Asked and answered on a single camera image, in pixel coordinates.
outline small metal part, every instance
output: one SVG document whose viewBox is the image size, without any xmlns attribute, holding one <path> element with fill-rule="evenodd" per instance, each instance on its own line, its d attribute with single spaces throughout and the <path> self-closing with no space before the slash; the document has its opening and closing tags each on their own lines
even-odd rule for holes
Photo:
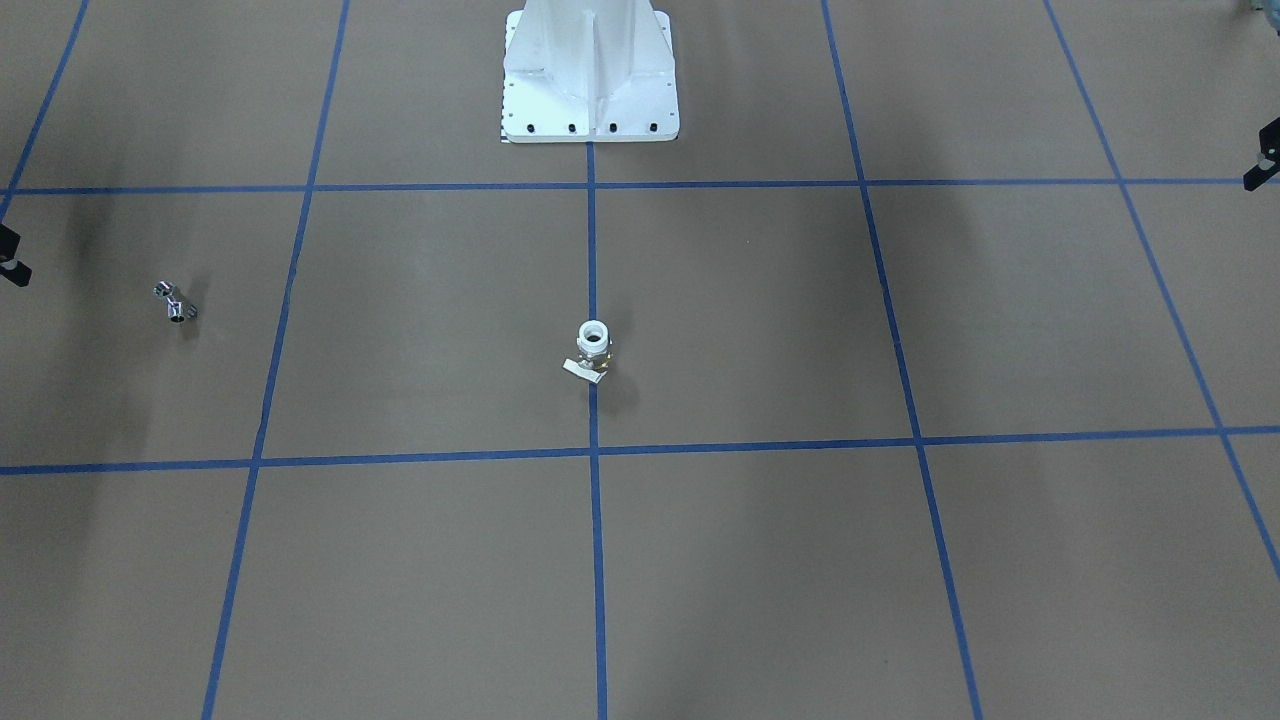
<svg viewBox="0 0 1280 720">
<path fill-rule="evenodd" d="M 577 329 L 577 360 L 566 359 L 563 368 L 595 384 L 604 379 L 612 361 L 609 328 L 599 320 L 588 320 Z"/>
<path fill-rule="evenodd" d="M 0 225 L 0 278 L 18 287 L 27 287 L 31 284 L 31 268 L 14 259 L 20 240 L 22 236 Z"/>
<path fill-rule="evenodd" d="M 186 323 L 187 320 L 195 320 L 196 315 L 200 313 L 195 304 L 182 296 L 182 291 L 178 286 L 160 281 L 151 291 L 156 297 L 164 300 L 165 313 L 169 315 L 170 323 Z"/>
<path fill-rule="evenodd" d="M 1280 173 L 1280 118 L 1258 131 L 1258 164 L 1244 173 L 1244 190 L 1253 192 Z"/>
</svg>

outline white metal pedestal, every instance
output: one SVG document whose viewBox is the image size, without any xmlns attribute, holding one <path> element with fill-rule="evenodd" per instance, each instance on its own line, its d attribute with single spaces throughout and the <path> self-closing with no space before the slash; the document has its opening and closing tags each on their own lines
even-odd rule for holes
<svg viewBox="0 0 1280 720">
<path fill-rule="evenodd" d="M 671 18 L 649 0 L 529 0 L 507 18 L 503 69 L 503 141 L 680 135 Z"/>
</svg>

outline brown floor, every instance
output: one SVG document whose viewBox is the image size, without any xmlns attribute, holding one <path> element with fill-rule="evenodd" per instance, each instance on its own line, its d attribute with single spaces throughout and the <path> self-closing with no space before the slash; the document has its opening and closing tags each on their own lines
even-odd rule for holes
<svg viewBox="0 0 1280 720">
<path fill-rule="evenodd" d="M 1280 717 L 1261 14 L 516 4 L 0 0 L 0 717 Z"/>
</svg>

